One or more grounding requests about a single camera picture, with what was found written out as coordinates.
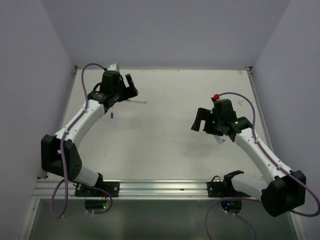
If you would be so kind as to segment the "green white pen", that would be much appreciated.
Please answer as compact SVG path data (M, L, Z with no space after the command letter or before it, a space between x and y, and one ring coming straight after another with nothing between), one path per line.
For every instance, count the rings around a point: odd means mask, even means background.
M138 103L138 104L146 104L146 103L147 103L146 101L142 101L142 100L131 100L131 99L126 100L126 102Z

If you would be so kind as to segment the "light blue pen cap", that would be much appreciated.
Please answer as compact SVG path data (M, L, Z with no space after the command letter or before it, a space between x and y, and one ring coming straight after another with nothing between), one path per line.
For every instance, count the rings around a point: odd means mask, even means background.
M226 141L226 137L225 136L215 135L214 137L215 137L217 143L220 144L220 145L223 144Z

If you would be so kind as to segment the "purple capped white pen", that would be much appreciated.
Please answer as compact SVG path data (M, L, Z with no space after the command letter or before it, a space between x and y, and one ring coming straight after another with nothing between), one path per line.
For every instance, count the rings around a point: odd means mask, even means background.
M114 118L114 108L111 108L111 112L110 112L110 118L113 119Z

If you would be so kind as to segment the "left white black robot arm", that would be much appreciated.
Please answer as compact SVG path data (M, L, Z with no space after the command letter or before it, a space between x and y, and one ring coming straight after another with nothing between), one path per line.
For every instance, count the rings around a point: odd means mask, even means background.
M54 135L46 134L40 143L41 168L70 182L86 185L92 196L103 193L100 173L82 163L78 147L92 128L109 109L138 95L130 74L122 76L117 70L105 70L101 82L86 96L79 112Z

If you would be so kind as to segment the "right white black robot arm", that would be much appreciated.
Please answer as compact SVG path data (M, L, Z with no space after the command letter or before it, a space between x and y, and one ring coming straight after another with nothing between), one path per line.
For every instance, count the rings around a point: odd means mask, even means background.
M191 130L227 136L252 160L262 178L235 170L223 177L222 189L228 197L240 193L260 200L266 212L277 217L304 204L306 176L293 171L265 145L246 117L237 117L229 99L216 100L212 109L198 108Z

